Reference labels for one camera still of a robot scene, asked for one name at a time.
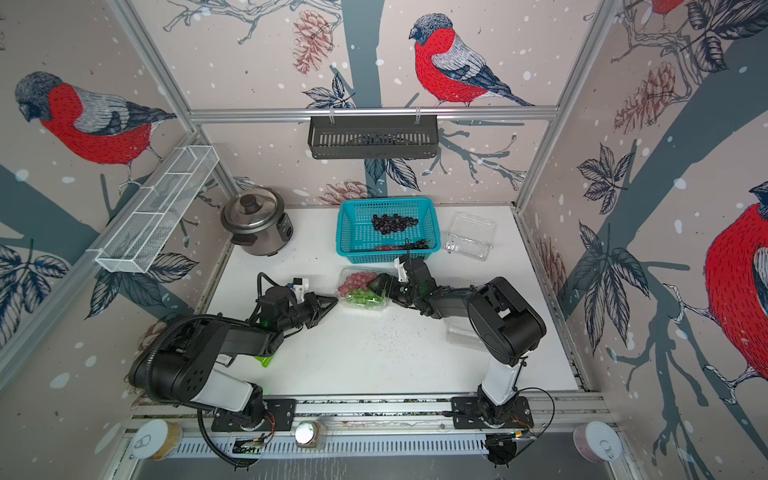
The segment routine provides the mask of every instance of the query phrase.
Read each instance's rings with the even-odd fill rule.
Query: white wire mesh basket
[[[146,273],[219,161],[209,145],[190,145],[176,152],[160,180],[141,187],[138,194],[148,190],[144,199],[97,255],[96,261],[106,270]]]

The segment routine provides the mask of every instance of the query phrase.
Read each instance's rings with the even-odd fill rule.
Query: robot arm
[[[303,282],[294,279],[294,284]],[[259,425],[266,415],[261,387],[214,369],[217,357],[272,356],[286,338],[285,330],[313,328],[338,301],[312,292],[297,298],[293,284],[274,285],[260,295],[246,322],[197,315],[169,326],[134,361],[128,373],[131,385],[155,402],[224,409],[241,425]]]
[[[525,364],[520,360],[547,333],[544,320],[503,277],[481,286],[451,288],[437,285],[422,258],[404,255],[396,263],[406,281],[382,273],[370,283],[371,290],[432,318],[469,318],[493,356],[478,387],[479,414],[489,425],[504,424],[516,400],[515,384]]]

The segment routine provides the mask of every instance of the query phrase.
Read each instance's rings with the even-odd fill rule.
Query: grape bunch
[[[377,252],[389,252],[391,250],[429,250],[429,243],[421,239],[418,242],[406,243],[405,245],[379,245],[376,248]]]
[[[385,297],[376,295],[368,283],[379,274],[377,272],[357,272],[349,275],[344,283],[339,285],[339,297],[343,302],[367,309],[381,309]]]
[[[395,232],[404,232],[406,228],[419,224],[419,220],[413,217],[400,217],[398,214],[389,216],[383,214],[381,217],[374,215],[371,219],[373,229],[381,232],[382,235],[389,235]]]

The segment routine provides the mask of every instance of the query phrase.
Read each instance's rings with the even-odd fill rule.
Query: rice cooker
[[[255,187],[231,198],[221,211],[231,242],[251,255],[272,256],[293,235],[283,198],[269,188]]]

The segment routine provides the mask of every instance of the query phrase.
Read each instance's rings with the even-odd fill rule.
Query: blue plastic basket
[[[405,231],[382,235],[373,229],[373,215],[398,214],[419,219]],[[429,250],[411,250],[412,257],[429,257],[440,250],[440,228],[435,206],[429,198],[382,198],[348,200],[339,208],[336,224],[336,252],[352,263],[384,263],[406,253],[405,250],[372,251],[382,245],[403,245],[406,241],[427,241]]]

